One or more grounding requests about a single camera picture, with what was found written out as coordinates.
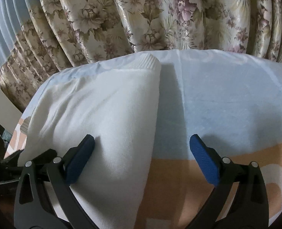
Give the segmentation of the blue floral curtain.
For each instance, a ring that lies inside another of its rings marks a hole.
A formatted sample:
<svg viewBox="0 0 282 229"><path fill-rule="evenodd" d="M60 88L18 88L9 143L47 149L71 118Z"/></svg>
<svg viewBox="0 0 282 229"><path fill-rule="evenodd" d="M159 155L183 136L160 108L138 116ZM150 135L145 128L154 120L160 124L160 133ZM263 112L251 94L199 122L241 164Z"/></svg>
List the blue floral curtain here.
<svg viewBox="0 0 282 229"><path fill-rule="evenodd" d="M282 63L282 0L0 0L0 88L21 111L59 71L172 49Z"/></svg>

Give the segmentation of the white leaning board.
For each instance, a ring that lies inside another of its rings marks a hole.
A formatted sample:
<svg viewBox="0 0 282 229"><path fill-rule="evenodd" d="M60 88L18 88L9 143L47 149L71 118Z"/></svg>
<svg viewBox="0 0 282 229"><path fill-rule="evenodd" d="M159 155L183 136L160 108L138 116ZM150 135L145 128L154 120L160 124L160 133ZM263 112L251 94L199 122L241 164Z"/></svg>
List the white leaning board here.
<svg viewBox="0 0 282 229"><path fill-rule="evenodd" d="M5 96L0 88L0 125L13 134L22 112Z"/></svg>

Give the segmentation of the white knit sweater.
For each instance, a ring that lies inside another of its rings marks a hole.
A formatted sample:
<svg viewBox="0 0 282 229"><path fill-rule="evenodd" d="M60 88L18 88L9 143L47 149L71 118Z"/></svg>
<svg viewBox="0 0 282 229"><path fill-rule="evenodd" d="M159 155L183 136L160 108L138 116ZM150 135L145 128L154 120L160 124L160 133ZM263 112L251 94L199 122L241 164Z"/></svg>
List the white knit sweater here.
<svg viewBox="0 0 282 229"><path fill-rule="evenodd" d="M36 92L18 164L50 148L64 156L92 135L95 149L73 193L99 228L133 228L152 158L161 64L143 53L99 68L67 82L46 81Z"/></svg>

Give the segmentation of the orange white lettered blanket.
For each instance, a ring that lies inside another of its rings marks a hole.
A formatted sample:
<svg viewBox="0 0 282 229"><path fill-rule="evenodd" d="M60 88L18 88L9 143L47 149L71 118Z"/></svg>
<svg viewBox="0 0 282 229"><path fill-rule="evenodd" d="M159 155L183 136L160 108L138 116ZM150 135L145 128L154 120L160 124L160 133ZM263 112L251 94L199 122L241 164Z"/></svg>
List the orange white lettered blanket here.
<svg viewBox="0 0 282 229"><path fill-rule="evenodd" d="M194 134L221 157L258 163L272 225L282 215L282 64L219 50L151 51L70 68L47 81L97 74L101 62L113 68L143 53L159 60L161 72L152 158L133 228L184 228L204 205L213 185L190 151Z"/></svg>

